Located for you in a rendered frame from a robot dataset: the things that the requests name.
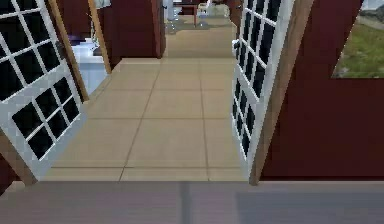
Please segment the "white glass-paned room door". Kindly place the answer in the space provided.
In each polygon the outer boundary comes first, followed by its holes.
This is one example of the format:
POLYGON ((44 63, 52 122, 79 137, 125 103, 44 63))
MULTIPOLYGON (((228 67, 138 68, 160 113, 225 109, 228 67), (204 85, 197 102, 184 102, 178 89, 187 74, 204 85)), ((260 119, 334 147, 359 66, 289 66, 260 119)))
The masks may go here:
POLYGON ((232 79, 230 123, 245 178, 261 139, 293 8, 299 0, 244 0, 238 59, 232 79))
POLYGON ((49 0, 0 0, 0 154, 44 178, 86 121, 49 0))

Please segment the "dark red table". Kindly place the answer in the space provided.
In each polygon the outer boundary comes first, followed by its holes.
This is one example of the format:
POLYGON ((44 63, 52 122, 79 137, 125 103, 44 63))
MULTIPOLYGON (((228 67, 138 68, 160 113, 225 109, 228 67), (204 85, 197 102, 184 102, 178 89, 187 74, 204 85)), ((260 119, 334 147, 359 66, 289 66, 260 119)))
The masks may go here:
POLYGON ((177 0, 173 2, 173 6, 192 9, 194 26, 197 26, 197 10, 199 3, 200 0, 177 0))

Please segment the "window with green view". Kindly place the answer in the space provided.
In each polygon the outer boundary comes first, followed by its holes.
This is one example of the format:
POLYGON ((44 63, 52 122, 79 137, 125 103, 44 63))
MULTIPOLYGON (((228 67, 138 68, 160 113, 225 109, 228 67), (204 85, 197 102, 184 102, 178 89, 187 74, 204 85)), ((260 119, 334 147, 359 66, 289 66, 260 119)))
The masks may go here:
POLYGON ((384 79, 384 0, 363 0, 332 78, 384 79))

